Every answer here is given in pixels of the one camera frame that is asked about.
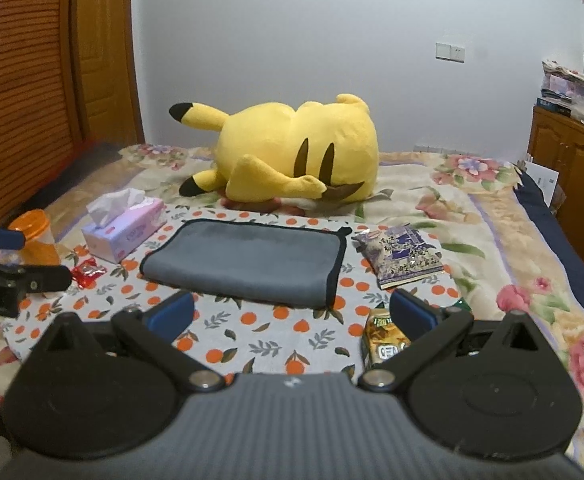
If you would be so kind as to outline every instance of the white paper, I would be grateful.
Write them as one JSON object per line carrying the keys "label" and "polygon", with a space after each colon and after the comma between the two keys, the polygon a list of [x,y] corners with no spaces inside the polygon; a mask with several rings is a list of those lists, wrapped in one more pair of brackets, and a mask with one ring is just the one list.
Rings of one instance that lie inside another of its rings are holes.
{"label": "white paper", "polygon": [[552,202],[552,196],[554,195],[554,188],[559,179],[559,172],[555,170],[550,170],[545,166],[540,166],[534,162],[526,162],[526,173],[532,177],[536,182],[536,185],[540,187],[543,192],[543,200],[548,207],[550,207],[550,202]]}
{"label": "white paper", "polygon": [[105,227],[126,209],[143,202],[146,192],[131,187],[106,193],[87,205],[88,213],[98,227]]}

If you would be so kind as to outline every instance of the white tissue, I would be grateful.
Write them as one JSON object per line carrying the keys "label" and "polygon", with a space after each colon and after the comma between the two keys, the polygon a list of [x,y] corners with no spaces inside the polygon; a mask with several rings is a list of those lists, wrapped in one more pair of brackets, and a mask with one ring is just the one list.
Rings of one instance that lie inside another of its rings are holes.
{"label": "white tissue", "polygon": [[105,227],[126,209],[143,202],[146,192],[127,188],[114,193],[106,193],[87,205],[88,213],[98,227]]}

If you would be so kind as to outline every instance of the bed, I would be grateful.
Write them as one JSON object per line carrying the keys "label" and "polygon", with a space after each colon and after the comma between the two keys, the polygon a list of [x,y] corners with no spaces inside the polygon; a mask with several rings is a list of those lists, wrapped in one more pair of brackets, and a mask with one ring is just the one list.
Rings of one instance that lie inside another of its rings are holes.
{"label": "bed", "polygon": [[[375,194],[362,203],[325,209],[284,200],[259,212],[229,203],[216,192],[179,196],[182,181],[211,165],[206,148],[141,144],[98,163],[70,168],[27,205],[44,206],[64,264],[88,257],[80,227],[85,205],[104,192],[142,189],[163,199],[167,224],[92,286],[72,286],[56,298],[28,298],[16,320],[0,319],[0,399],[51,320],[63,311],[85,320],[109,319],[126,306],[148,309],[174,293],[138,273],[146,253],[192,218],[267,222],[296,227],[376,228],[410,223],[440,247],[446,272],[408,290],[435,306],[463,297],[477,319],[500,319],[528,310],[563,361],[584,402],[584,265],[525,174],[494,160],[468,161],[432,153],[384,153]],[[196,294],[192,325],[175,346],[207,363],[228,381],[237,372],[362,371],[359,337],[370,308],[386,303],[360,256],[345,259],[332,308],[320,311]],[[584,467],[584,416],[568,454]]]}

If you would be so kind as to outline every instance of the orange cup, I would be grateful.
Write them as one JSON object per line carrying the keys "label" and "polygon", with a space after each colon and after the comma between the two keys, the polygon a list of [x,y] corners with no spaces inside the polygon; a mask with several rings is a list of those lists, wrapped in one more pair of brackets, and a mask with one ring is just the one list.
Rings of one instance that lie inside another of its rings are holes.
{"label": "orange cup", "polygon": [[43,209],[33,209],[13,220],[9,229],[25,235],[25,247],[19,251],[26,265],[60,265],[54,248],[50,220]]}

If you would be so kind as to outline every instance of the orange lid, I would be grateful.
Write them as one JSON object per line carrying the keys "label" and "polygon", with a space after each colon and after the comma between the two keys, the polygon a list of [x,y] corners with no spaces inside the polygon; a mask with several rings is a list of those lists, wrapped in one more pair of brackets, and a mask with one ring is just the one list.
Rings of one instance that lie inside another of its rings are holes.
{"label": "orange lid", "polygon": [[33,209],[14,219],[8,229],[21,231],[26,240],[34,240],[34,238],[43,234],[49,226],[50,220],[46,212],[43,209]]}

